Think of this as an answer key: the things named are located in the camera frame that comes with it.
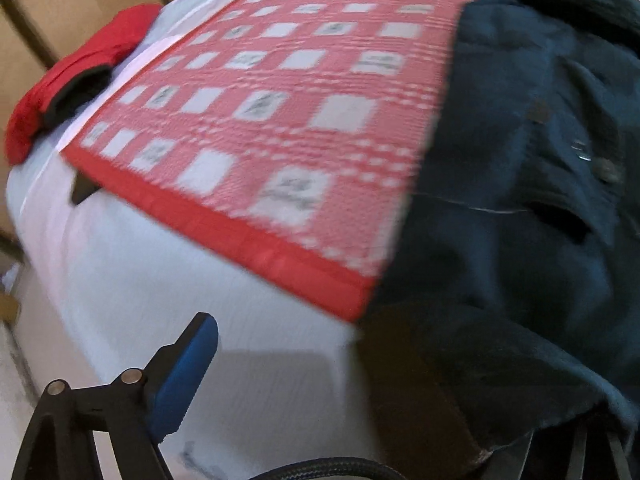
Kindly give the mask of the red white checkered mat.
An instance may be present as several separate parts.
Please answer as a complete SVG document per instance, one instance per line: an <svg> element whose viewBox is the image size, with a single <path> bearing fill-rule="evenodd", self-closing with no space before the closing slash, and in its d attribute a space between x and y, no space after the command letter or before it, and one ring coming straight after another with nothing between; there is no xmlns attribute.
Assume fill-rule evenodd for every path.
<svg viewBox="0 0 640 480"><path fill-rule="evenodd" d="M81 174L359 318L430 142L469 0L208 0L67 136Z"/></svg>

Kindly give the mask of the purple white patchwork bedsheet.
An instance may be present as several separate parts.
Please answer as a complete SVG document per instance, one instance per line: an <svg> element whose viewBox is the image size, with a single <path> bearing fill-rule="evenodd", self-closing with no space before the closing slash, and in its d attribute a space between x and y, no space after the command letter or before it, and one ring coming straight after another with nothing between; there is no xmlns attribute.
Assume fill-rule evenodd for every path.
<svg viewBox="0 0 640 480"><path fill-rule="evenodd" d="M386 459L346 321L148 216L81 174L67 136L122 75L174 39L208 0L174 0L94 100L43 138L9 180L9 207L62 344L34 345L38 379L92 368L97 378L149 359L193 315L218 323L218 353L181 429L164 445L183 479L244 479L310 458Z"/></svg>

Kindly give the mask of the dark navy padded jacket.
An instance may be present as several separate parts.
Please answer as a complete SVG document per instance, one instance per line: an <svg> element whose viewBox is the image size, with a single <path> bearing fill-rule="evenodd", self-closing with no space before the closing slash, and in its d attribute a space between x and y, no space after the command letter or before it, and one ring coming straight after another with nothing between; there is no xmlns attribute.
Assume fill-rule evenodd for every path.
<svg viewBox="0 0 640 480"><path fill-rule="evenodd" d="M375 432L457 479L578 424L639 454L639 3L474 0L359 322Z"/></svg>

